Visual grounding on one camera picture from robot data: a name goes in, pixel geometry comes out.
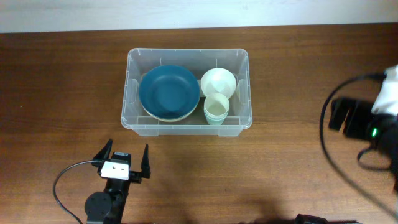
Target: wooden table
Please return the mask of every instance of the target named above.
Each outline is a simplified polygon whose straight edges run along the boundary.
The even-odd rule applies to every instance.
[[[144,138],[124,129],[126,60],[135,47],[247,50],[253,125],[236,138]],[[318,119],[337,84],[397,63],[398,24],[0,34],[0,222],[76,223],[56,204],[53,181],[112,138],[113,150],[132,154],[134,170],[145,143],[150,149],[152,177],[131,186],[124,223],[239,223],[298,213],[393,223],[326,163]],[[340,95],[374,100],[378,88],[362,82]],[[339,165],[394,209],[390,174],[356,164],[366,143],[332,131],[326,140]],[[104,185],[83,165],[57,190],[86,220],[86,198]]]

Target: blue bowl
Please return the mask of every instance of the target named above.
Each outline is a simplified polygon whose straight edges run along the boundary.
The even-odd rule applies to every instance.
[[[144,109],[162,121],[179,121],[196,108],[200,87],[193,74],[178,65],[162,65],[149,71],[139,86]]]

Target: green light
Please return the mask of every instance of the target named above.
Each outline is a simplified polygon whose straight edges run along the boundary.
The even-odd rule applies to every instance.
[[[373,129],[373,132],[372,132],[372,138],[374,138],[376,135],[377,135],[377,129],[374,128],[374,129]]]

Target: black cable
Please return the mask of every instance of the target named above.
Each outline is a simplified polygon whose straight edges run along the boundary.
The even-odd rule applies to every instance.
[[[81,222],[81,220],[75,215],[73,214],[71,211],[69,211],[67,208],[65,208],[65,206],[63,206],[63,204],[61,203],[61,201],[58,199],[57,197],[57,192],[55,191],[55,187],[57,186],[57,182],[59,180],[59,178],[66,173],[66,171],[70,170],[71,168],[78,166],[78,165],[82,165],[82,164],[87,164],[87,163],[91,163],[91,162],[99,162],[99,161],[83,161],[83,162],[78,162],[72,166],[67,167],[66,169],[64,169],[63,171],[61,171],[61,173],[58,174],[57,178],[54,181],[54,184],[52,186],[52,194],[54,195],[55,201],[57,201],[57,203],[61,206],[61,208],[66,211],[69,215],[71,215],[73,218],[75,218],[76,221],[78,221],[80,224],[83,224],[83,222]]]
[[[328,96],[326,99],[325,103],[323,104],[320,120],[319,120],[319,138],[321,141],[322,145],[322,151],[329,162],[329,164],[332,166],[332,168],[335,170],[335,172],[347,183],[349,184],[352,188],[354,188],[356,191],[358,191],[363,197],[371,201],[373,204],[377,205],[380,209],[384,210],[387,214],[389,214],[391,217],[393,217],[395,220],[398,221],[398,214],[395,213],[395,211],[391,210],[388,208],[386,204],[378,200],[375,196],[371,195],[362,187],[360,187],[356,182],[351,180],[334,162],[334,160],[330,157],[329,152],[326,149],[325,145],[325,138],[323,136],[323,120],[325,119],[325,113],[326,113],[326,108],[329,105],[330,100],[333,98],[333,96],[336,94],[337,91],[339,91],[341,88],[344,86],[360,81],[360,80],[365,80],[365,79],[373,79],[373,80],[383,80],[386,78],[385,74],[370,74],[370,75],[361,75],[358,77],[350,78],[349,80],[343,82],[342,84],[338,85]]]
[[[363,155],[373,151],[374,148],[373,147],[369,147],[367,149],[363,149],[361,152],[358,153],[358,155],[356,156],[356,160],[358,161],[358,165],[365,170],[368,171],[372,171],[372,172],[387,172],[390,171],[390,167],[376,167],[376,166],[370,166],[367,164],[364,164],[363,162],[361,162],[361,158]]]

